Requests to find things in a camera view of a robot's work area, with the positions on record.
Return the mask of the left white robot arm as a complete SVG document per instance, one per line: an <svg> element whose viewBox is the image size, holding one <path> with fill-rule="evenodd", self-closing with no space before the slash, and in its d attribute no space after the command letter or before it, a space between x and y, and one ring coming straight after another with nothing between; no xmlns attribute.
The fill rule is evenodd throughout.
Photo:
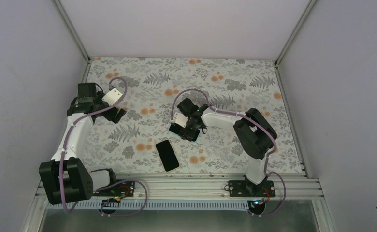
<svg viewBox="0 0 377 232"><path fill-rule="evenodd" d="M60 145L50 161L39 167L41 181L52 205L88 200L98 189L107 196L117 192L112 169L88 171L82 163L87 138L98 117L118 123L125 115L116 107L125 93L110 87L104 92L96 83L80 83L77 96L67 110L67 126Z"/></svg>

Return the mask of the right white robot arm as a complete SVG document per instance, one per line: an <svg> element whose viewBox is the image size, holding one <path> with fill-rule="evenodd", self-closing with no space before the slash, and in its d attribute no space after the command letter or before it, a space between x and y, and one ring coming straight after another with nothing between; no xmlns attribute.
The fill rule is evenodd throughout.
<svg viewBox="0 0 377 232"><path fill-rule="evenodd" d="M276 149L277 133L259 110L246 112L219 110L208 104L195 105L189 98L171 115L170 132L194 142L209 127L234 130L242 149L248 154L248 167L243 181L248 195L257 197L267 182L269 150Z"/></svg>

